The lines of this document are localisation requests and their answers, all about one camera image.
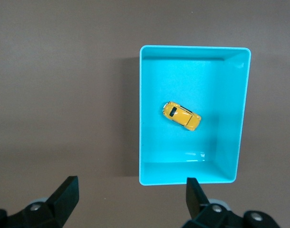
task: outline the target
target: blue tray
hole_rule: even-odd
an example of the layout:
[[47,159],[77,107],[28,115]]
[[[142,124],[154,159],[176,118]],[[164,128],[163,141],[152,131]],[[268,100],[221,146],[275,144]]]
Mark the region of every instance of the blue tray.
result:
[[[239,47],[141,48],[141,184],[235,181],[250,61]],[[163,116],[169,101],[202,117],[194,132]]]

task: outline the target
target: blue plastic bin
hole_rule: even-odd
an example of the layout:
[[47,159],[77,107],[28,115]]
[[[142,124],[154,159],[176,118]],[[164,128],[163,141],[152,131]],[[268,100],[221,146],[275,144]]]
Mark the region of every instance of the blue plastic bin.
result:
[[[141,184],[235,181],[250,61],[240,47],[141,48]],[[202,117],[194,132],[163,116],[169,101]]]

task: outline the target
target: metal bolt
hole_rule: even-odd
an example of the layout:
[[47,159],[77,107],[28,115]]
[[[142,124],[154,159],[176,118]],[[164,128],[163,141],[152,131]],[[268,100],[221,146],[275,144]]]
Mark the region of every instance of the metal bolt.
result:
[[253,212],[253,213],[251,214],[251,217],[252,217],[254,220],[256,220],[256,221],[262,221],[262,220],[263,220],[262,216],[261,216],[260,214],[256,213],[256,212]]
[[33,204],[32,207],[30,208],[30,210],[32,211],[36,211],[40,208],[40,204]]
[[220,206],[218,206],[218,205],[213,205],[213,210],[214,210],[215,212],[220,213],[220,212],[222,211],[222,208],[221,208]]

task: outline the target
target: car windshield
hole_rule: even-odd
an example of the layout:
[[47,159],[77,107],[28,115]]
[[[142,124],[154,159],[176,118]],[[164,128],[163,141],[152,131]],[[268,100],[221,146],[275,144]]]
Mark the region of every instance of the car windshield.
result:
[[173,107],[172,111],[170,112],[170,116],[173,117],[174,114],[175,114],[175,111],[177,111],[177,108],[176,107]]

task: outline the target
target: toy car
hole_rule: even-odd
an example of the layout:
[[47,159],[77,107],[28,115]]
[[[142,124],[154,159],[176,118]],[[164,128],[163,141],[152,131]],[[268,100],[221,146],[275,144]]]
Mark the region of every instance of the toy car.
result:
[[201,116],[175,102],[164,105],[163,114],[170,120],[177,122],[190,131],[194,131],[201,121]]

